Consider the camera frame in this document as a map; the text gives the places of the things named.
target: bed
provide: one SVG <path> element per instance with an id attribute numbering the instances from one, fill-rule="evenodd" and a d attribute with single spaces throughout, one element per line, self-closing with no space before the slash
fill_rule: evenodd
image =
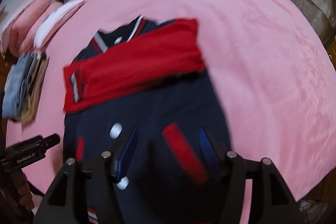
<path id="1" fill-rule="evenodd" d="M 25 128 L 9 122 L 7 144 L 37 134 L 62 135 L 62 68 L 98 29 L 112 31 L 139 14 L 158 22 L 198 18 L 199 47 L 234 150 L 251 160 L 270 157 L 297 200 L 336 166 L 335 69 L 289 0 L 87 0 L 46 50 L 50 61 L 35 122 Z M 62 164 L 59 145 L 24 171 L 45 192 Z M 248 219 L 250 190 L 242 224 Z"/>

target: white button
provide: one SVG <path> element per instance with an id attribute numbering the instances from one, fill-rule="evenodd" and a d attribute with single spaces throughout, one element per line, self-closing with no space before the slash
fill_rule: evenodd
<path id="1" fill-rule="evenodd" d="M 120 190 L 125 190 L 128 186 L 129 180 L 127 177 L 123 177 L 119 183 L 117 183 L 117 187 Z"/>
<path id="2" fill-rule="evenodd" d="M 116 139 L 118 138 L 118 136 L 120 135 L 121 131 L 122 131 L 123 127 L 121 126 L 121 123 L 115 123 L 111 130 L 110 130 L 110 137 L 112 139 Z"/>

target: stack of folded clothes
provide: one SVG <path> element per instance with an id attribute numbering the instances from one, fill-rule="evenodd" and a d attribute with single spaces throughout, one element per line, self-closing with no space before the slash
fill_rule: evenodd
<path id="1" fill-rule="evenodd" d="M 21 54 L 18 62 L 12 65 L 2 103 L 4 119 L 25 125 L 35 118 L 48 63 L 45 53 L 29 52 Z"/>

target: pink blanket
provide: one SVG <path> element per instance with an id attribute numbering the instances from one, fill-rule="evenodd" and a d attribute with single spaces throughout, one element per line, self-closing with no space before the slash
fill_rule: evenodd
<path id="1" fill-rule="evenodd" d="M 24 129 L 9 123 L 8 144 L 37 134 L 62 135 L 63 66 L 99 28 L 112 31 L 140 14 L 159 22 L 199 19 L 198 43 L 237 153 L 252 160 L 270 157 L 297 199 L 335 167 L 336 73 L 313 28 L 289 0 L 87 0 L 47 49 L 50 62 L 35 123 Z M 25 168 L 42 191 L 62 164 L 61 151 L 59 145 Z M 248 204 L 249 191 L 246 197 Z M 246 206 L 244 224 L 248 212 Z"/>

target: silver bolt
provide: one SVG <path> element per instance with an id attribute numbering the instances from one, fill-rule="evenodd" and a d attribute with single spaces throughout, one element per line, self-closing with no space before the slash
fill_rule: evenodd
<path id="1" fill-rule="evenodd" d="M 272 164 L 272 161 L 269 159 L 269 158 L 264 158 L 262 160 L 263 164 L 266 164 L 266 165 L 271 165 Z"/>
<path id="2" fill-rule="evenodd" d="M 66 161 L 67 165 L 73 165 L 75 162 L 76 162 L 76 160 L 74 158 L 69 158 Z"/>
<path id="3" fill-rule="evenodd" d="M 105 152 L 101 153 L 101 156 L 104 159 L 107 159 L 107 158 L 111 157 L 111 152 L 110 151 L 105 151 Z"/>
<path id="4" fill-rule="evenodd" d="M 233 151 L 229 151 L 228 153 L 227 153 L 227 156 L 229 157 L 229 158 L 235 158 L 235 157 L 237 157 L 237 154 L 236 154 L 236 152 L 233 152 Z"/>

